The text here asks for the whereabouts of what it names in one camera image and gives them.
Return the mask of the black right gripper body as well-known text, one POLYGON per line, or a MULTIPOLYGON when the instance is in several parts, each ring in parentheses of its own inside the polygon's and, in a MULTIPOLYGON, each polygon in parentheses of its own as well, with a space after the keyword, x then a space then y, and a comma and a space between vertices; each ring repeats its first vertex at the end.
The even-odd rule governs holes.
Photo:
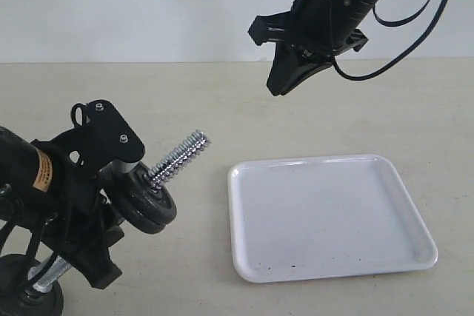
POLYGON ((248 33, 261 46, 284 43, 320 56, 347 47, 347 39, 374 0, 294 0, 283 13, 256 16, 248 33))

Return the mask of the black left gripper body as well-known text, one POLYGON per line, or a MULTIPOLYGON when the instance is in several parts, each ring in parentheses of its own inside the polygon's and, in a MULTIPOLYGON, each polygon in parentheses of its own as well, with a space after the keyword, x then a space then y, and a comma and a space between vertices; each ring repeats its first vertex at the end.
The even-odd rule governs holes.
POLYGON ((71 129, 49 141, 34 140, 36 171, 31 182, 40 241, 70 260, 107 260, 107 219, 99 171, 111 162, 99 129, 71 129))

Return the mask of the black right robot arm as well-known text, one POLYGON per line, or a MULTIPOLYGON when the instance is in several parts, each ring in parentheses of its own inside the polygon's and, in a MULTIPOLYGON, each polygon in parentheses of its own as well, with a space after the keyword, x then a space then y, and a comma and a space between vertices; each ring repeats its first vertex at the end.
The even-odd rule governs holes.
POLYGON ((254 43, 275 44, 267 89, 286 95, 332 64, 332 57, 360 51, 368 42, 358 26, 378 0, 294 0, 291 8, 256 16, 248 33, 254 43))

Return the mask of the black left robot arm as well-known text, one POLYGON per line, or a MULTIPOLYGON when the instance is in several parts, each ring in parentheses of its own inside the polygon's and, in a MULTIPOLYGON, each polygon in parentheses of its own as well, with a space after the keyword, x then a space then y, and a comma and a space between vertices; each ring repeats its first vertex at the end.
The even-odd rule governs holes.
POLYGON ((49 141, 26 141, 1 128, 1 219, 28 230, 77 269, 95 289, 122 271, 110 247, 123 238, 113 208, 101 193, 97 143, 78 127, 49 141))

